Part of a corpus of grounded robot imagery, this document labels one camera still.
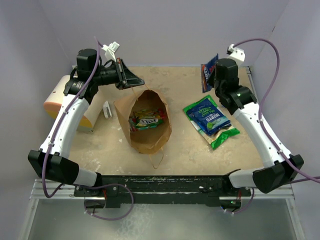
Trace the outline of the green yellow candy packet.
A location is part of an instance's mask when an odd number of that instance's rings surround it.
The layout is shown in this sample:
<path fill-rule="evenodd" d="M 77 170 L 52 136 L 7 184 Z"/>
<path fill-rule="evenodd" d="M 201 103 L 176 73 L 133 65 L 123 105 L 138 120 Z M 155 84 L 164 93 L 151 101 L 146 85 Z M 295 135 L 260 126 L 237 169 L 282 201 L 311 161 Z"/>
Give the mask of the green yellow candy packet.
<path fill-rule="evenodd" d="M 148 110 L 148 109 L 144 109 L 141 111 L 135 111 L 134 116 L 135 116 L 136 122 L 140 125 L 154 124 L 154 123 L 157 123 L 161 119 L 161 117 L 157 113 L 157 111 Z"/>

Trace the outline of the brown paper bag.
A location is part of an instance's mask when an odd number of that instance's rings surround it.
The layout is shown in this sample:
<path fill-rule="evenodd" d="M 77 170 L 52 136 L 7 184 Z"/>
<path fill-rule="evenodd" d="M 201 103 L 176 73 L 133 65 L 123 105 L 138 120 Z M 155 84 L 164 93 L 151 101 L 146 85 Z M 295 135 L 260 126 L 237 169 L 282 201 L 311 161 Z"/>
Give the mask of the brown paper bag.
<path fill-rule="evenodd" d="M 114 101 L 119 124 L 131 147 L 141 154 L 157 153 L 169 140 L 172 133 L 168 104 L 164 96 L 155 89 L 141 90 L 130 96 Z M 129 117 L 133 112 L 143 109 L 162 109 L 165 114 L 164 123 L 155 128 L 131 132 Z"/>

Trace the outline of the blue Burts chilli bag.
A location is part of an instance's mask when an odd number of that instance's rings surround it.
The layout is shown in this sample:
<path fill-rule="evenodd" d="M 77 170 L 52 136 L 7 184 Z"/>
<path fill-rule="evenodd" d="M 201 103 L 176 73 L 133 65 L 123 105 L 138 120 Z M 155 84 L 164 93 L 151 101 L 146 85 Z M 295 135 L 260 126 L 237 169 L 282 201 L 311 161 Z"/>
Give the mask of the blue Burts chilli bag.
<path fill-rule="evenodd" d="M 219 59 L 219 54 L 217 53 L 211 60 L 200 66 L 200 76 L 201 76 L 201 90 L 202 93 L 207 93 L 211 91 L 212 86 L 209 84 L 209 78 L 215 70 L 216 61 Z"/>

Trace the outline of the blue Kettle chips bag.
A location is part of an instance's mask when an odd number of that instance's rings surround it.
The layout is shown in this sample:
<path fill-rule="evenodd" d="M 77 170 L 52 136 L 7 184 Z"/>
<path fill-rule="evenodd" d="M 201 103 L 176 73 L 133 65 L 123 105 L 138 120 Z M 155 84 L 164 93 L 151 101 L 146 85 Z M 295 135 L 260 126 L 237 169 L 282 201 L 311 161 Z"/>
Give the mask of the blue Kettle chips bag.
<path fill-rule="evenodd" d="M 231 121 L 208 98 L 186 113 L 208 136 L 231 126 Z"/>

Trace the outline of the green white snack packet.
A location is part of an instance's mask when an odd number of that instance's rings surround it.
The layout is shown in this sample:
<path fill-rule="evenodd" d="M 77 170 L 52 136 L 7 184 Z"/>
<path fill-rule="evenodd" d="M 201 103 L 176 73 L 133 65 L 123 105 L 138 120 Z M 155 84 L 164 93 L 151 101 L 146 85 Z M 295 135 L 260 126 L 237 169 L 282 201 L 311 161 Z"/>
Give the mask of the green white snack packet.
<path fill-rule="evenodd" d="M 231 138 L 231 137 L 234 137 L 236 135 L 239 135 L 240 131 L 233 126 L 231 121 L 230 121 L 231 122 L 231 126 L 230 127 L 223 128 L 223 129 L 219 130 L 217 133 L 215 133 L 213 135 L 207 135 L 204 131 L 202 131 L 201 128 L 187 115 L 187 111 L 189 109 L 191 109 L 191 107 L 194 107 L 197 103 L 202 102 L 204 99 L 209 99 L 221 111 L 221 109 L 215 103 L 213 98 L 208 94 L 205 97 L 203 97 L 201 100 L 199 100 L 199 101 L 197 101 L 195 103 L 192 103 L 192 104 L 186 106 L 185 108 L 183 108 L 183 112 L 185 113 L 185 115 L 187 116 L 187 118 L 191 122 L 191 124 L 194 126 L 194 128 L 197 130 L 197 132 L 209 143 L 211 148 L 215 150 L 222 143 L 224 143 L 228 138 Z"/>

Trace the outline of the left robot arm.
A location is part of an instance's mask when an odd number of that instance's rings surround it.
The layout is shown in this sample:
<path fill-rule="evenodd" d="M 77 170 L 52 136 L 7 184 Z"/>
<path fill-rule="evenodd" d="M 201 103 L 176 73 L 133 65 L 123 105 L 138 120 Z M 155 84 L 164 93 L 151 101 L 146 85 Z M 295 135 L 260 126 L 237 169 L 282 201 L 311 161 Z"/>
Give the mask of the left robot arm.
<path fill-rule="evenodd" d="M 121 58 L 109 60 L 110 66 L 105 67 L 95 49 L 80 50 L 76 63 L 65 84 L 62 105 L 52 129 L 39 149 L 29 152 L 28 161 L 40 178 L 66 185 L 83 185 L 91 196 L 98 196 L 103 191 L 98 174 L 69 160 L 79 123 L 100 86 L 115 85 L 124 90 L 142 86 L 145 82 L 133 74 Z"/>

